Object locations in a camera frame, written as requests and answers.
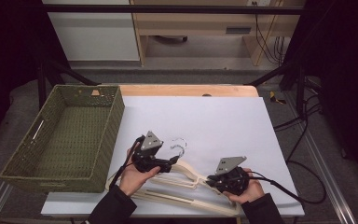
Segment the table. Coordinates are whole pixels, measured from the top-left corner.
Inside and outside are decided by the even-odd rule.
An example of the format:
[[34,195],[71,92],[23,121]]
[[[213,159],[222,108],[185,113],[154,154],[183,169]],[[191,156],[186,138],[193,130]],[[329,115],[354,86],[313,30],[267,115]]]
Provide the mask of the table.
[[[155,134],[161,140],[166,141],[167,145],[169,144],[168,139],[172,138],[172,133],[178,133],[177,130],[186,129],[185,132],[179,133],[186,141],[188,140],[192,149],[188,152],[186,150],[183,158],[201,174],[211,172],[210,164],[215,169],[220,158],[225,157],[225,155],[226,157],[231,157],[246,153],[246,156],[249,156],[246,165],[257,168],[257,171],[263,175],[275,179],[292,192],[296,192],[293,181],[284,164],[275,133],[272,130],[267,109],[264,106],[263,99],[257,97],[258,94],[254,87],[228,85],[123,85],[121,89],[126,110],[117,136],[109,176],[124,161],[126,149],[131,146],[136,137],[139,137],[137,134],[146,132],[145,128],[153,126],[156,130]],[[204,94],[219,97],[200,97]],[[197,115],[190,107],[197,108],[199,111],[205,107],[209,108],[209,110],[208,113]],[[229,111],[230,116],[228,116],[228,119],[215,119],[216,116],[221,114],[222,109]],[[177,111],[180,111],[181,118],[175,114]],[[155,120],[151,118],[153,116],[156,117],[155,120],[160,121],[156,125],[153,125],[155,123]],[[244,119],[230,119],[242,117],[248,119],[246,122],[249,122],[249,127],[242,125],[241,122],[244,122]],[[210,127],[211,120],[214,120],[213,123],[215,127],[218,127],[219,132],[214,131],[216,128]],[[198,128],[190,127],[194,122],[197,122]],[[242,132],[246,133],[243,139],[236,137],[235,134]],[[206,150],[211,150],[213,153],[205,153]],[[158,152],[159,157],[164,155],[162,151],[164,150]],[[266,164],[260,165],[261,161],[266,161],[268,166]],[[304,215],[301,205],[294,199],[291,199],[278,189],[274,189],[270,184],[262,183],[262,185],[266,192],[271,192],[283,216]],[[149,183],[144,185],[144,188],[149,187]],[[202,189],[196,189],[190,194],[194,197],[212,198]],[[42,214],[54,217],[86,217],[103,196],[104,193],[50,193]],[[132,214],[133,217],[221,217],[219,214],[204,210],[143,200],[134,201],[138,208]]]

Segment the person's left hand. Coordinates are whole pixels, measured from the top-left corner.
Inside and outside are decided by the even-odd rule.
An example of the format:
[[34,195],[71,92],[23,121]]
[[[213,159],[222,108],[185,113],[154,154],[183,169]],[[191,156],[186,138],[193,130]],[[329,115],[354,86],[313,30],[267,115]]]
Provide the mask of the person's left hand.
[[130,156],[127,164],[130,165],[123,171],[118,187],[129,197],[135,193],[146,182],[146,180],[155,176],[160,169],[159,166],[157,166],[149,172],[141,173],[132,164],[132,155]]

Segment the gray carpet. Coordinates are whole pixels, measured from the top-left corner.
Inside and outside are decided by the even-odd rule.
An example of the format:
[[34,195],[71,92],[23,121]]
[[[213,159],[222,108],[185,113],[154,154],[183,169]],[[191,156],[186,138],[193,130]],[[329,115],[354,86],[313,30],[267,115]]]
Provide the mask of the gray carpet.
[[[115,76],[106,74],[106,71],[88,73],[88,77],[95,81],[107,83],[227,83],[241,84],[251,81],[259,74],[250,74],[248,77],[243,73],[227,72],[225,76],[221,76],[225,71],[213,72],[187,71],[187,76],[181,71],[173,72],[170,77],[164,76],[165,73],[154,75],[145,75],[140,73],[131,74],[125,71],[114,71]],[[281,105],[272,103],[269,100],[269,90],[275,89],[274,85],[265,85],[259,88],[260,96],[263,96],[266,102],[268,113],[273,125],[281,124],[294,117],[289,105]],[[22,87],[17,88],[11,93],[12,106],[7,111],[5,119],[0,126],[0,172],[7,162],[12,152],[21,141],[22,137],[30,127],[35,115],[37,114],[37,88],[36,82],[30,82]],[[277,92],[277,97],[283,99],[284,95]],[[335,136],[331,132],[325,117],[319,113],[315,113],[310,117],[309,131],[314,137],[324,159],[327,161],[339,187],[344,194],[347,203],[353,212],[358,223],[358,165],[355,161],[344,160],[341,158],[340,146],[337,144]],[[289,128],[285,131],[277,132],[277,137],[285,157],[296,143],[300,136],[300,130],[297,126]],[[315,167],[310,159],[307,145],[302,142],[293,160],[299,161],[307,165],[315,171]],[[298,192],[301,197],[311,201],[321,198],[321,187],[317,180],[302,168],[290,164],[290,172],[295,181]],[[34,194],[23,192],[20,189],[13,189],[7,203],[3,207],[0,218],[41,218],[44,220],[53,220],[49,217],[42,217],[39,213],[43,202],[46,199],[44,194]],[[329,199],[322,204],[312,205],[306,204],[304,217],[301,217],[298,223],[341,223],[337,217],[337,213]],[[291,218],[287,219],[287,223],[292,223]]]

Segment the green woven basket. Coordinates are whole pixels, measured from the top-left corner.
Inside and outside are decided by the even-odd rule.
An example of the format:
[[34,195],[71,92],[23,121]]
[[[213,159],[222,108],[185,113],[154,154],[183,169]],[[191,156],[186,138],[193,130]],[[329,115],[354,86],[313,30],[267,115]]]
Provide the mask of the green woven basket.
[[102,192],[123,112],[118,86],[55,86],[0,177],[32,192]]

